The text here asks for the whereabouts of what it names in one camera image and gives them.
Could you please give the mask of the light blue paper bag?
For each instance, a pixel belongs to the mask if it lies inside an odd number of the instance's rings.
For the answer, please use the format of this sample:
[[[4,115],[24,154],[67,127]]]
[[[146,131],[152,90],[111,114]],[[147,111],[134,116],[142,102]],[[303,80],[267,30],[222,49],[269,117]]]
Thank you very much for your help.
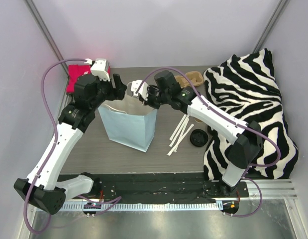
[[[123,100],[105,101],[98,111],[109,140],[146,152],[154,138],[157,110],[138,99],[147,83],[134,95],[140,83],[129,82]]]

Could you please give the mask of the brown cardboard cup carrier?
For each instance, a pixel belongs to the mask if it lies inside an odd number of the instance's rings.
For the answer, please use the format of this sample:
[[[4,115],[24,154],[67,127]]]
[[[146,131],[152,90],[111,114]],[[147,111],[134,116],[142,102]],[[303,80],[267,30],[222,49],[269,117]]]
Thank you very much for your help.
[[[200,86],[204,83],[204,78],[202,74],[198,71],[190,71],[187,72],[185,75],[195,87]],[[175,79],[180,84],[181,88],[185,88],[190,85],[186,78],[181,75],[176,75]]]

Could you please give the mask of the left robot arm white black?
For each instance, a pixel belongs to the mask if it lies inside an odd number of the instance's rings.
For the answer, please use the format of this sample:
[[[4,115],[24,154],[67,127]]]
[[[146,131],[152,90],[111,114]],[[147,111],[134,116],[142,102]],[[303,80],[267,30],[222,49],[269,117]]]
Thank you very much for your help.
[[[85,74],[75,83],[74,102],[68,104],[58,119],[58,136],[52,138],[36,167],[25,179],[18,178],[14,189],[29,204],[51,214],[56,214],[64,202],[84,195],[96,198],[102,189],[100,178],[84,172],[79,176],[58,181],[60,171],[75,144],[95,118],[95,112],[104,101],[123,100],[127,86],[119,74],[101,81],[99,77]]]

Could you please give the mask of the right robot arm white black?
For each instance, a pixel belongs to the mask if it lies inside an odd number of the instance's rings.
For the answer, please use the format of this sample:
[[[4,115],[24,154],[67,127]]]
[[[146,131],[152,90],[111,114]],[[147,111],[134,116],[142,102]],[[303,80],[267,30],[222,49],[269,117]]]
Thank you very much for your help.
[[[157,73],[154,80],[155,85],[142,81],[134,90],[144,105],[158,109],[168,104],[206,123],[231,144],[227,156],[229,163],[219,181],[219,190],[226,197],[232,196],[248,166],[263,148],[262,139],[258,135],[261,132],[260,125],[255,121],[247,123],[236,119],[222,111],[208,102],[193,85],[181,88],[173,73],[168,70]]]

